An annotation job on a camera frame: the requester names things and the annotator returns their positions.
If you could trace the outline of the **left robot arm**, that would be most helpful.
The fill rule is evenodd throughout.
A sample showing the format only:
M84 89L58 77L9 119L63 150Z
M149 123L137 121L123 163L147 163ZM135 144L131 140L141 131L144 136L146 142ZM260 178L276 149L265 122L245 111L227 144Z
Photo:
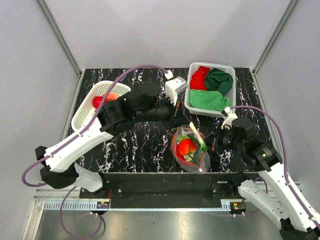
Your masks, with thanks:
M103 198L108 193L106 181L100 173L79 166L76 160L100 143L143 122L161 122L166 128L173 129L187 121L177 99L147 93L134 96L128 92L105 103L86 130L74 132L57 145L45 149L41 180L54 189L76 186Z

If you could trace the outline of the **clear zip top bag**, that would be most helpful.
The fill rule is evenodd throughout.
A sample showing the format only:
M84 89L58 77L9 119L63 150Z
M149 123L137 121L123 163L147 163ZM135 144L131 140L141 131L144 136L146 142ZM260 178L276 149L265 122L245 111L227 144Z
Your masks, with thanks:
M170 148L176 162L188 173L204 174L210 167L209 148L205 135L194 125L179 127L171 140Z

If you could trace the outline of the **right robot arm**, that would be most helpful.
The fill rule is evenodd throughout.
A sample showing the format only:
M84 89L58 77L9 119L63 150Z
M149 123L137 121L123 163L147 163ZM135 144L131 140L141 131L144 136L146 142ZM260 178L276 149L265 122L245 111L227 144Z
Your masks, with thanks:
M284 240L318 240L320 215L306 201L295 183L285 176L285 164L271 143L260 140L255 124L247 118L227 118L205 138L214 150L239 154L265 180L277 197L274 200L244 173L237 173L227 185L228 195L252 202L278 228Z

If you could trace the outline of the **fake watermelon slice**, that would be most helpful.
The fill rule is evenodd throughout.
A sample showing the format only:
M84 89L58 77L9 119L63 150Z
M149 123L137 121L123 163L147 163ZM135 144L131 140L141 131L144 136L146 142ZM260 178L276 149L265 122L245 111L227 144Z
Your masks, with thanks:
M116 94L115 92L110 92L107 97L105 98L105 102L108 102L108 101L114 101L114 100L117 100L119 98L119 95Z

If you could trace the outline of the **fake red strawberry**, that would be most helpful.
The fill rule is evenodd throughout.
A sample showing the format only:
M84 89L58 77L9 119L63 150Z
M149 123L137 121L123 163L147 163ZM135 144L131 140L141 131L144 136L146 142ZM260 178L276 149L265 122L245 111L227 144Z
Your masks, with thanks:
M102 96L95 96L93 98L93 100L92 100L92 106L95 109L98 109L102 101L103 101L103 97Z

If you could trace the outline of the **fake green leafy sprig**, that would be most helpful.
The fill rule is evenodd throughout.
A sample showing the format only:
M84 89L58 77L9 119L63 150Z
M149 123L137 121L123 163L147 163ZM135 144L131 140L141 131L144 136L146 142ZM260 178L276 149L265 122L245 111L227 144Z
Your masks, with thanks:
M191 140L193 140L193 142L197 146L196 147L196 151L192 152L192 153L189 153L188 155L184 155L184 156L183 155L178 155L177 151L176 151L176 147L177 147L178 143L180 141L182 141L183 139L191 139ZM194 161L196 161L198 158L200 158L201 154L208 149L207 146L204 143L201 143L199 141L199 139L194 134L191 134L191 133L188 133L186 135L179 135L178 138L177 138L176 147L175 147L175 151L176 151L177 157L180 160L185 161L185 162L194 162Z

